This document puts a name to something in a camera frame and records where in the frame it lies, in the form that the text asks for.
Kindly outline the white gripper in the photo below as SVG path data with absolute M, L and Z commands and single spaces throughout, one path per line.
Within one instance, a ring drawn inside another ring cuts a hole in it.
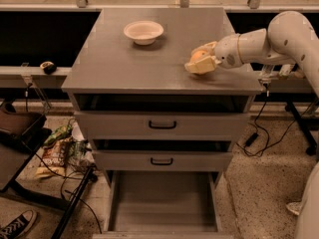
M 225 69 L 239 67 L 238 39 L 238 34 L 229 35 L 218 42 L 212 41 L 195 48 L 191 54 L 203 50 L 208 52 L 209 56 L 191 60 L 184 65 L 185 69 L 192 74 L 203 75 L 213 72 L 218 65 Z

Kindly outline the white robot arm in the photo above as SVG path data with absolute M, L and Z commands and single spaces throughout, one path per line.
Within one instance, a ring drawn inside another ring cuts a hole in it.
M 299 12 L 281 12 L 266 29 L 204 44 L 191 52 L 185 69 L 202 75 L 218 67 L 232 69 L 249 63 L 295 63 L 319 97 L 319 38 L 309 20 Z M 319 239 L 319 162 L 312 169 L 303 192 L 295 239 Z

